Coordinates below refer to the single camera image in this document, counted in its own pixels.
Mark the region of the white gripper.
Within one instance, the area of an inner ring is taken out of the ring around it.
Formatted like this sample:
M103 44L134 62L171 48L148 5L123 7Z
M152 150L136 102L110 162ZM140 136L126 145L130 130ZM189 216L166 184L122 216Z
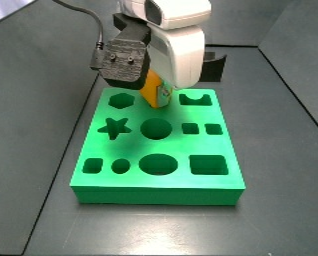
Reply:
M118 0L120 12L151 29L151 69L175 89L197 84L205 57L199 24L211 16L210 0Z

